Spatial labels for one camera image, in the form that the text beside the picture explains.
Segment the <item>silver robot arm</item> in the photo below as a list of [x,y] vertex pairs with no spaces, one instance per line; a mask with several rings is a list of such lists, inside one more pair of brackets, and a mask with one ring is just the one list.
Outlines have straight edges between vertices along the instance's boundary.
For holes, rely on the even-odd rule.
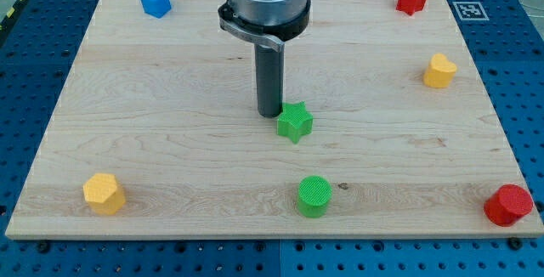
[[311,0],[226,0],[218,9],[223,31],[254,47],[258,113],[282,112],[286,42],[309,24]]

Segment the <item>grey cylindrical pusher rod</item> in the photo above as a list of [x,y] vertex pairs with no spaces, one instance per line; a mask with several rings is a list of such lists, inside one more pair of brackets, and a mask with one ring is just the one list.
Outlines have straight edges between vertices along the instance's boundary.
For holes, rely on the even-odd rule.
[[258,113],[267,118],[282,111],[284,52],[254,46]]

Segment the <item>black clamp ring with lever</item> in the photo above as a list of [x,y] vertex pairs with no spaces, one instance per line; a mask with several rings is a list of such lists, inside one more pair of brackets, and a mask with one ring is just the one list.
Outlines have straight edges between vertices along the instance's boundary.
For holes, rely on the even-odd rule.
[[258,25],[242,19],[229,5],[224,3],[218,9],[219,26],[242,41],[282,52],[285,42],[304,32],[309,24],[311,0],[307,0],[303,11],[284,24]]

